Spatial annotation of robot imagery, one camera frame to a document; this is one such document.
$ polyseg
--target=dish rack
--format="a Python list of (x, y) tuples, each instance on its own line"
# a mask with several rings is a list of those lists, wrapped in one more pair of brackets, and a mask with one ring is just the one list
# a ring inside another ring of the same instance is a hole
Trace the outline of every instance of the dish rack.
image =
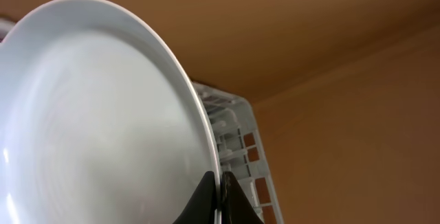
[(222, 171), (231, 171), (266, 224), (284, 223), (249, 102), (194, 82), (214, 132)]

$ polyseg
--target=white plastic dish rack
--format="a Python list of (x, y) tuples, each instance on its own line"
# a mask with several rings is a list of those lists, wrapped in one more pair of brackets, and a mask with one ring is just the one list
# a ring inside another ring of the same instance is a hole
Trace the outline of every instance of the white plastic dish rack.
[(210, 119), (222, 171), (234, 173), (265, 223), (284, 223), (251, 105), (212, 87), (193, 86)]

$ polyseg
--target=plate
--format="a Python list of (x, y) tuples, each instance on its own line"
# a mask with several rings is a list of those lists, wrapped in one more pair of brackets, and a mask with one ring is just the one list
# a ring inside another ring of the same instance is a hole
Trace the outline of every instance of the plate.
[(206, 171), (219, 185), (191, 81), (124, 8), (46, 3), (0, 55), (2, 223), (172, 223)]

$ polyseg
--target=brown background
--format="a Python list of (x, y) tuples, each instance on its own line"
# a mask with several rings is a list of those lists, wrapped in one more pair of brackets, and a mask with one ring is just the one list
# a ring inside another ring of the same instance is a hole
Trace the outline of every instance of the brown background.
[(110, 1), (251, 100), (286, 223), (440, 223), (440, 0)]

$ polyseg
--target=white plate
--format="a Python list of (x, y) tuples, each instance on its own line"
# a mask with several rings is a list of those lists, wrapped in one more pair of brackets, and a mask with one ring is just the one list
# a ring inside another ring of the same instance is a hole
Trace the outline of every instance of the white plate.
[(55, 0), (0, 48), (1, 223), (172, 223), (219, 163), (190, 80), (134, 14)]

